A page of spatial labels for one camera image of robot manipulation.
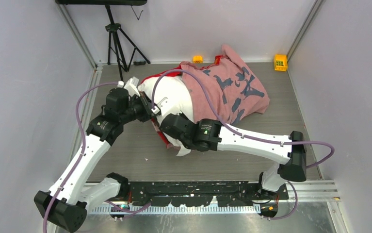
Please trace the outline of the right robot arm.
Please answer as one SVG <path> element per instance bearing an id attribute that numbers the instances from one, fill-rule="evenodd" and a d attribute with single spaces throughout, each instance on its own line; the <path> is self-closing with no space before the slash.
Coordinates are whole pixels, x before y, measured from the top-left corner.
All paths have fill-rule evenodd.
<path id="1" fill-rule="evenodd" d="M 299 143 L 303 140 L 301 132 L 270 135 L 235 128 L 213 119 L 193 123 L 183 114 L 169 114 L 159 129 L 190 150 L 234 151 L 272 160 L 273 166 L 259 176 L 257 193 L 263 199 L 270 199 L 287 181 L 304 182 L 307 179 L 306 150 Z"/>

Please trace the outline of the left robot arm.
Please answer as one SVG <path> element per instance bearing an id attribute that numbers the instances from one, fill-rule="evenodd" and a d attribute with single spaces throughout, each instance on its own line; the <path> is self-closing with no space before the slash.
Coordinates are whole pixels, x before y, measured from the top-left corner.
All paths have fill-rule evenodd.
<path id="1" fill-rule="evenodd" d="M 101 113 L 90 121 L 86 130 L 79 129 L 81 147 L 63 174 L 48 191 L 38 191 L 34 197 L 43 217 L 43 232 L 52 223 L 74 233 L 93 208 L 111 198 L 123 201 L 128 197 L 128 179 L 114 172 L 86 191 L 83 188 L 97 163 L 123 132 L 124 125 L 135 120 L 145 122 L 151 116 L 144 92 L 120 87 L 110 90 Z"/>

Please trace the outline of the pink printed pillowcase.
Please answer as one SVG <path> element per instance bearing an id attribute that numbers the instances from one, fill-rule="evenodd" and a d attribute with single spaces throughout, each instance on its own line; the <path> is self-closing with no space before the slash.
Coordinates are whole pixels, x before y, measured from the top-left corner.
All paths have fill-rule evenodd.
<path id="1" fill-rule="evenodd" d="M 218 64 L 198 67 L 183 61 L 178 72 L 166 76 L 180 76 L 189 90 L 193 104 L 194 123 L 205 119 L 216 119 L 209 107 L 211 102 L 216 113 L 227 124 L 235 125 L 252 113 L 263 114 L 270 99 L 248 65 L 229 45 L 222 45 L 224 57 Z M 147 97 L 155 96 L 161 74 L 145 78 L 138 86 Z"/>

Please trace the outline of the white pillow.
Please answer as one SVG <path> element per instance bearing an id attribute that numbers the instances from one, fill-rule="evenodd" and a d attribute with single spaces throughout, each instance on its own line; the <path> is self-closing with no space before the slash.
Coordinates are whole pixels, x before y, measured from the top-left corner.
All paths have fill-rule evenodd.
<path id="1" fill-rule="evenodd" d="M 152 121 L 154 128 L 168 149 L 177 149 L 177 156 L 187 155 L 191 152 L 190 149 L 185 148 L 181 141 L 161 132 L 158 127 L 168 114 L 183 113 L 189 120 L 194 121 L 191 95 L 180 76 L 164 76 L 160 80 L 155 90 L 154 102 L 158 104 L 164 98 L 167 98 L 168 103 L 163 103 L 163 113 Z"/>

